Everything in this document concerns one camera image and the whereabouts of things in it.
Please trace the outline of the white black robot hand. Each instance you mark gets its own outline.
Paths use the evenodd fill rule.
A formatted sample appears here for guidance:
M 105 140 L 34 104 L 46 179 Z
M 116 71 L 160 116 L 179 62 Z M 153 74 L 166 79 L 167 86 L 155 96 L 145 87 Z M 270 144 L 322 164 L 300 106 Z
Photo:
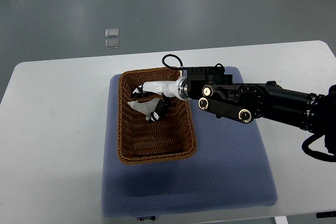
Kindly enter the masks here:
M 149 122 L 157 122 L 165 117 L 170 107 L 170 98 L 178 98 L 188 101 L 187 79 L 178 78 L 175 81 L 149 81 L 138 86 L 132 92 L 134 98 L 146 98 L 152 93 L 160 94 L 162 98 L 154 98 L 150 101 Z

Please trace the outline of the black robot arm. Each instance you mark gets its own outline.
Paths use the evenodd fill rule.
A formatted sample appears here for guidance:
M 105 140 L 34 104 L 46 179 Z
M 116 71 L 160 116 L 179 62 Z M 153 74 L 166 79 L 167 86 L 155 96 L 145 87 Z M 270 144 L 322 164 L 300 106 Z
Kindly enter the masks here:
M 180 67 L 186 75 L 176 81 L 148 81 L 138 86 L 133 97 L 161 95 L 151 122 L 160 119 L 168 101 L 176 97 L 196 100 L 206 112 L 241 123 L 266 118 L 298 127 L 312 135 L 302 144 L 305 154 L 325 162 L 335 162 L 335 86 L 328 94 L 286 90 L 275 81 L 262 84 L 233 83 L 219 63 L 214 67 Z

